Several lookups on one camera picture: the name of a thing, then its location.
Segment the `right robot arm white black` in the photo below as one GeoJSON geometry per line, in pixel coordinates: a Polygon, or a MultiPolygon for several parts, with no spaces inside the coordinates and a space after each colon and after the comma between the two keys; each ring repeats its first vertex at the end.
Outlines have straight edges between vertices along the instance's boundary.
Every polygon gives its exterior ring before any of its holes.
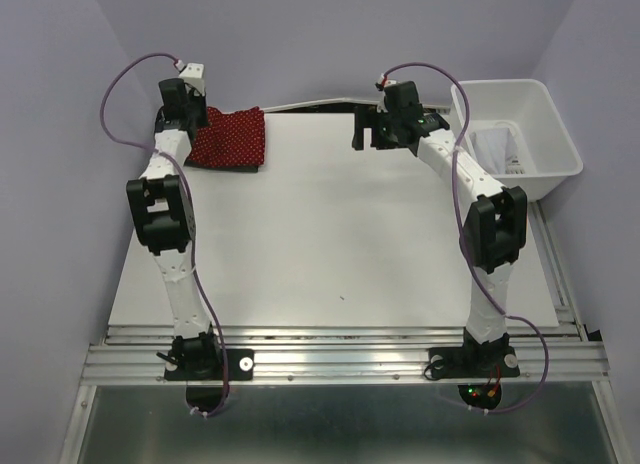
{"type": "Polygon", "coordinates": [[[519,374],[506,328],[506,300],[515,262],[526,243],[527,196],[489,175],[459,144],[459,134],[419,100],[412,81],[377,85],[377,106],[359,105],[352,147],[407,149],[451,186],[459,245],[471,273],[470,310],[458,347],[428,351],[428,380],[519,374]]]}

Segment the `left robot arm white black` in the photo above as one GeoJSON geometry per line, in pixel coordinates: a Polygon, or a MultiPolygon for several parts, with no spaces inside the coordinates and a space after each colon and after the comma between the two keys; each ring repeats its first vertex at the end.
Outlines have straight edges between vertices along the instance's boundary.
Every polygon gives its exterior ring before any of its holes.
{"type": "Polygon", "coordinates": [[[126,185],[138,241],[153,256],[173,315],[170,350],[158,357],[170,381],[208,380],[222,370],[222,353],[195,278],[196,223],[182,165],[207,124],[205,96],[182,78],[159,83],[154,148],[146,169],[126,185]]]}

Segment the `red dotted skirt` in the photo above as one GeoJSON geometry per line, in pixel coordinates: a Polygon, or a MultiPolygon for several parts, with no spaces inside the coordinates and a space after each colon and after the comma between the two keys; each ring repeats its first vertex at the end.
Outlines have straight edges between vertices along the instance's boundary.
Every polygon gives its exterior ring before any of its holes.
{"type": "Polygon", "coordinates": [[[259,168],[265,162],[265,113],[259,107],[224,113],[207,108],[186,164],[205,169],[259,168]]]}

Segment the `dark grey dotted skirt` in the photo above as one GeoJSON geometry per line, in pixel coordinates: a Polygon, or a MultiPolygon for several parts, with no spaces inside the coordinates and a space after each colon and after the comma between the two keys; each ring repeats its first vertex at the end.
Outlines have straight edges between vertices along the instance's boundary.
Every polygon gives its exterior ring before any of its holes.
{"type": "Polygon", "coordinates": [[[255,174],[260,170],[260,166],[208,166],[192,161],[187,162],[186,166],[190,168],[206,170],[209,172],[227,172],[239,174],[255,174]]]}

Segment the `white garment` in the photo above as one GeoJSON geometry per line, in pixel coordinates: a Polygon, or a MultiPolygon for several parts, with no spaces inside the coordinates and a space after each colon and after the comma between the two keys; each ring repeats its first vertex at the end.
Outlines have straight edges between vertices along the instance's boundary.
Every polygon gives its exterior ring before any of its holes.
{"type": "Polygon", "coordinates": [[[478,163],[491,175],[524,175],[515,135],[508,127],[480,129],[470,134],[478,163]]]}

